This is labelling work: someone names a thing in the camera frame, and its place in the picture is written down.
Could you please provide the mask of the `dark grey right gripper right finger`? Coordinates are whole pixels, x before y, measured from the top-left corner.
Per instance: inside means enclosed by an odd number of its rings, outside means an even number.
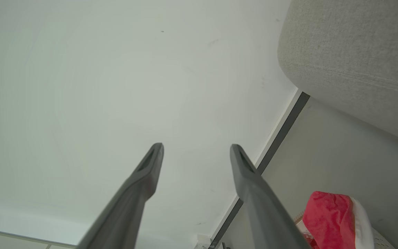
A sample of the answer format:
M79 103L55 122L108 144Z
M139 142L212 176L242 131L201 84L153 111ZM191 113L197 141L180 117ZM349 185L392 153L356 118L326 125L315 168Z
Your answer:
M231 145L230 160L237 195L247 206L255 248L311 248L240 145Z

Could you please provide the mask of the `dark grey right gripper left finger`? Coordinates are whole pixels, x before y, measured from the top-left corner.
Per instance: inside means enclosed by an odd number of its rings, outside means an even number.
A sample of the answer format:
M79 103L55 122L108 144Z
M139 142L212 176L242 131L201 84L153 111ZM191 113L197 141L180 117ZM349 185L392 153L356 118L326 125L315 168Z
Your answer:
M78 243L79 249L134 249L145 203L156 192L164 145L153 144Z

